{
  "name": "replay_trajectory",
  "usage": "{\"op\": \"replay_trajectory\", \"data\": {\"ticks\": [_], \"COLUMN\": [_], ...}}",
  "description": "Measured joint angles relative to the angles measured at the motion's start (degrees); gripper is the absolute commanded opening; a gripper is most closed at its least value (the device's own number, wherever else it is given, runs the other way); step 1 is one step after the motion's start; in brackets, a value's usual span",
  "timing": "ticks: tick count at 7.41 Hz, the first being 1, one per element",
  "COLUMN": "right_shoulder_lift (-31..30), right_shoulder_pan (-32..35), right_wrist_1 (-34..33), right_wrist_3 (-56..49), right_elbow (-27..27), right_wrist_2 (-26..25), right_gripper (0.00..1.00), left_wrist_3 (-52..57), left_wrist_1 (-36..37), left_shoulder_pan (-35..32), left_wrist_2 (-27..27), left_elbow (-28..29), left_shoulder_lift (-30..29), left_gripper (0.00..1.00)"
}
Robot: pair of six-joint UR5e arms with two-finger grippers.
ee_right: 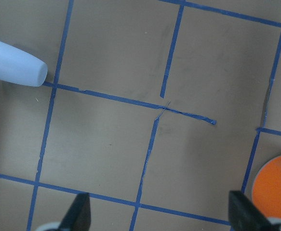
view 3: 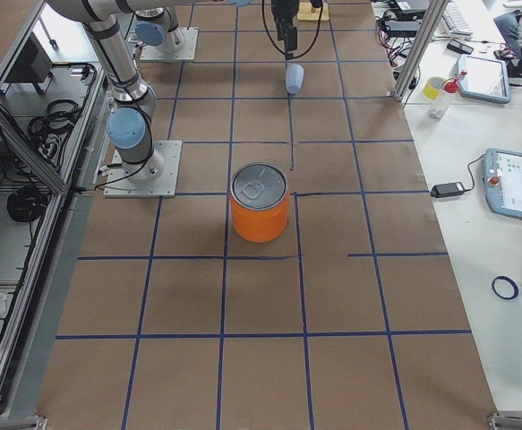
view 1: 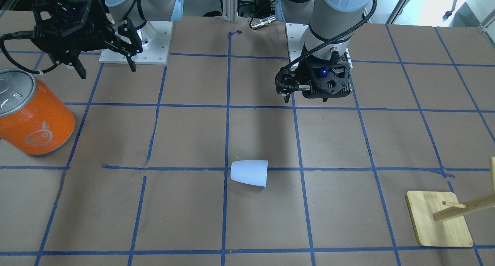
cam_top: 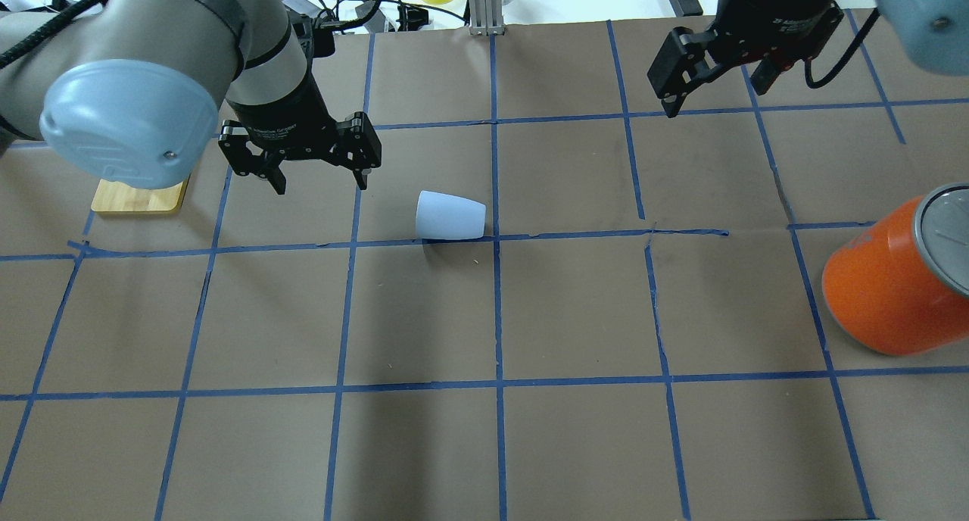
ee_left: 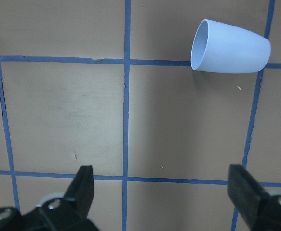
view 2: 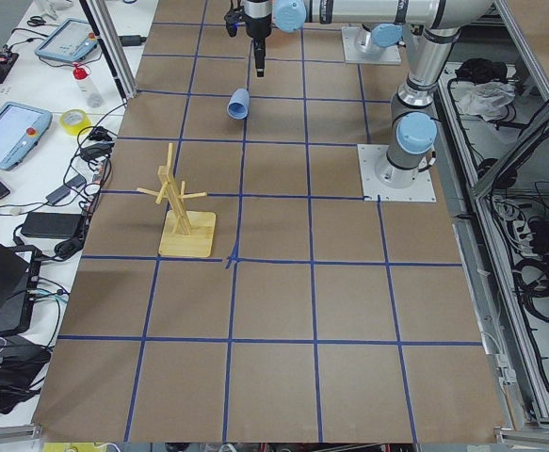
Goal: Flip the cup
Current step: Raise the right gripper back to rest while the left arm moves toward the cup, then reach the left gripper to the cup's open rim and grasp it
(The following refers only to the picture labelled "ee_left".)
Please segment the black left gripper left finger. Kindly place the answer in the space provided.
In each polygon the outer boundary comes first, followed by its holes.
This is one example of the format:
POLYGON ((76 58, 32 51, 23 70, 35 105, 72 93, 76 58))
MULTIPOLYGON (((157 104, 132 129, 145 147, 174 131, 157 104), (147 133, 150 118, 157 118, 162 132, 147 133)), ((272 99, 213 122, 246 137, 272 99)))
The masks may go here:
POLYGON ((1 207, 0 231, 97 231, 87 218, 93 198, 93 167, 81 166, 62 197, 48 199, 24 215, 15 207, 1 207))

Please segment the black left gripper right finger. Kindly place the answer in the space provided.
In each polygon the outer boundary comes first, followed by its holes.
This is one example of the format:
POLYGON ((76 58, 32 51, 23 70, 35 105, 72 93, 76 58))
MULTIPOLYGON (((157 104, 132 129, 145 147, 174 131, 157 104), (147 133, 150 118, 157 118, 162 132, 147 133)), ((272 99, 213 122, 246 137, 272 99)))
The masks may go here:
POLYGON ((266 191, 242 165, 229 165, 227 193, 249 230, 281 231, 281 193, 266 191))

